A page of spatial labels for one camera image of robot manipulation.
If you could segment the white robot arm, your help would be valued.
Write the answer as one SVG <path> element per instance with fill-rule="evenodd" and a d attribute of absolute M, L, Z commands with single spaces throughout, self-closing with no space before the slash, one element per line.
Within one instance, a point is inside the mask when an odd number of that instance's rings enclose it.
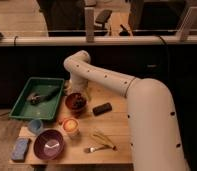
<path fill-rule="evenodd" d="M 134 171 L 190 171 L 184 156 L 176 109 L 168 87 L 151 78 L 138 78 L 90 64 L 88 52 L 67 57 L 72 90 L 97 82 L 127 99 Z"/>

